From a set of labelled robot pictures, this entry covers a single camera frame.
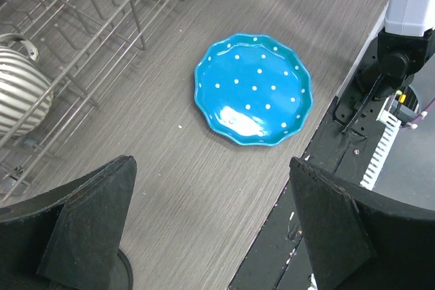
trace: black mount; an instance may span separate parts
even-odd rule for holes
[[[343,95],[338,101],[334,110],[334,120],[341,126],[346,126],[355,116],[355,112],[362,107],[362,101],[366,93],[361,90],[359,76],[366,71],[379,72],[379,61],[377,58],[377,39],[373,40],[361,61],[357,72]],[[373,128],[377,128],[375,122],[381,110],[383,103],[381,101],[369,101],[362,110],[359,118],[351,125],[352,133],[361,137],[368,137]]]
[[[364,115],[371,102],[382,101],[409,85],[414,74],[420,71],[434,52],[435,37],[432,29],[427,30],[423,37],[390,34],[385,29],[380,31],[377,37],[377,56],[373,55],[373,62],[357,72],[349,87],[357,99],[353,101],[356,107],[353,108],[350,119],[347,119],[342,133],[355,130],[353,125]]]
[[[0,290],[131,290],[119,244],[136,177],[121,156],[50,192],[0,209]]]

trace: scalloped plate rim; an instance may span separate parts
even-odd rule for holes
[[[209,118],[209,114],[208,114],[208,112],[205,111],[204,107],[203,107],[203,106],[201,105],[201,103],[198,101],[198,89],[199,89],[199,86],[198,86],[198,70],[199,70],[199,67],[202,65],[203,62],[205,62],[205,61],[208,59],[208,57],[210,56],[210,53],[211,53],[212,49],[213,49],[216,45],[221,44],[221,43],[224,43],[224,42],[226,42],[226,41],[228,41],[228,40],[234,39],[234,38],[236,38],[236,37],[238,37],[238,36],[253,37],[253,38],[254,38],[254,37],[258,37],[258,38],[260,38],[260,37],[261,37],[261,38],[266,38],[266,39],[269,39],[269,40],[271,40],[271,41],[274,41],[276,44],[280,45],[282,48],[284,48],[284,49],[286,49],[287,51],[289,51],[289,52],[292,53],[292,55],[294,56],[294,58],[295,58],[295,59],[298,61],[298,63],[300,64],[300,68],[302,68],[302,69],[300,69],[300,70],[298,71],[298,73],[302,73],[302,72],[303,72],[303,73],[308,77],[308,94],[309,94],[309,100],[310,100],[310,103],[309,103],[309,106],[308,106],[307,110],[304,111],[304,115],[301,115],[301,119],[300,119],[300,121],[301,121],[301,123],[300,123],[300,127],[297,128],[297,129],[295,129],[295,130],[293,130],[293,131],[291,131],[291,132],[288,132],[288,134],[286,134],[285,136],[281,137],[278,141],[276,141],[276,142],[274,142],[274,143],[267,143],[267,142],[260,142],[260,141],[257,141],[257,142],[240,142],[238,139],[234,138],[231,134],[228,134],[227,132],[223,132],[223,131],[221,131],[220,129],[216,128],[216,127],[213,125],[213,123],[211,122],[211,120],[210,120],[210,118]],[[291,137],[291,136],[293,136],[293,135],[299,133],[299,132],[303,129],[303,127],[304,127],[304,125],[305,125],[305,122],[306,122],[306,120],[308,119],[308,116],[309,116],[309,114],[310,114],[310,112],[311,112],[311,110],[312,110],[312,108],[313,108],[314,100],[313,100],[313,91],[312,91],[312,85],[311,85],[312,83],[311,83],[311,76],[310,76],[310,74],[309,74],[309,72],[308,72],[308,69],[305,67],[305,65],[303,64],[303,62],[301,61],[301,59],[299,58],[299,56],[297,55],[297,53],[296,53],[293,49],[289,48],[289,47],[286,46],[285,44],[281,43],[280,41],[276,40],[275,38],[273,38],[273,37],[271,37],[271,36],[269,36],[269,35],[265,35],[265,34],[235,33],[235,34],[233,34],[233,35],[231,35],[231,36],[229,36],[229,37],[227,37],[227,38],[225,38],[225,39],[222,39],[222,40],[220,40],[220,41],[217,41],[217,42],[215,42],[215,43],[212,43],[212,44],[209,46],[209,48],[207,49],[207,51],[205,52],[204,56],[201,58],[200,62],[195,66],[194,78],[195,78],[195,93],[194,93],[194,101],[195,101],[195,103],[196,103],[196,106],[200,109],[200,111],[201,111],[201,112],[203,113],[203,115],[205,116],[205,119],[206,119],[207,124],[209,125],[210,129],[211,129],[212,131],[214,131],[215,133],[220,134],[220,135],[226,137],[227,139],[230,139],[231,141],[233,141],[234,143],[236,143],[237,145],[240,145],[240,146],[267,146],[267,147],[274,147],[274,146],[277,146],[278,144],[282,143],[284,140],[286,140],[286,139],[288,139],[289,137]]]

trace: metal wire rack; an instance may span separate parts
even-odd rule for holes
[[[0,0],[0,33],[31,39],[39,48],[39,66],[52,81],[0,139],[1,200],[22,194],[35,167],[57,160],[62,144],[120,76],[138,68],[137,55],[180,1],[184,0]],[[10,46],[22,51],[19,44]],[[47,118],[33,132],[15,137],[52,92]]]

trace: blue plate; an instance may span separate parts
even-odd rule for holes
[[[274,146],[302,129],[313,106],[311,78],[272,37],[236,34],[196,66],[195,102],[215,132],[240,145]]]

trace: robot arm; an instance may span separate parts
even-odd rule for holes
[[[389,0],[385,32],[423,37],[435,26],[435,0]]]
[[[356,77],[364,97],[343,134],[370,101],[383,100],[412,82],[435,53],[434,26],[435,0],[389,0],[385,27],[378,34],[377,62]]]

